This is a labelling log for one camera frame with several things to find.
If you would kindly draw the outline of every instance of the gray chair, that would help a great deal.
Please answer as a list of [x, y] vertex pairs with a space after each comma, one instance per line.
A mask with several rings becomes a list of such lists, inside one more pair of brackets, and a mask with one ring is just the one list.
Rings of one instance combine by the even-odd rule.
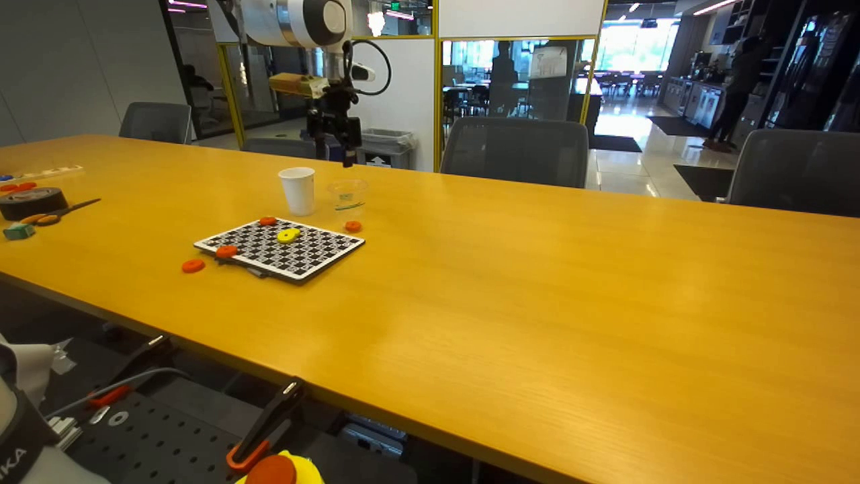
[[132, 102], [119, 130], [121, 138], [161, 142], [189, 142], [191, 131], [191, 108], [169, 102]]
[[860, 134], [759, 130], [739, 153], [729, 204], [860, 216]]
[[590, 134], [570, 122], [461, 118], [443, 171], [584, 188]]

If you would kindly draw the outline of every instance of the office chair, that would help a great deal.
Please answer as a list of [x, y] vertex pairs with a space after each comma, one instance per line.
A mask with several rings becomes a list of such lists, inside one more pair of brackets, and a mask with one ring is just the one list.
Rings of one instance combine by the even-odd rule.
[[584, 188], [590, 134], [568, 122], [461, 118], [443, 171]]
[[121, 138], [161, 142], [189, 142], [191, 131], [191, 108], [169, 102], [132, 102], [119, 130]]
[[729, 204], [860, 216], [860, 134], [759, 130], [739, 153]]

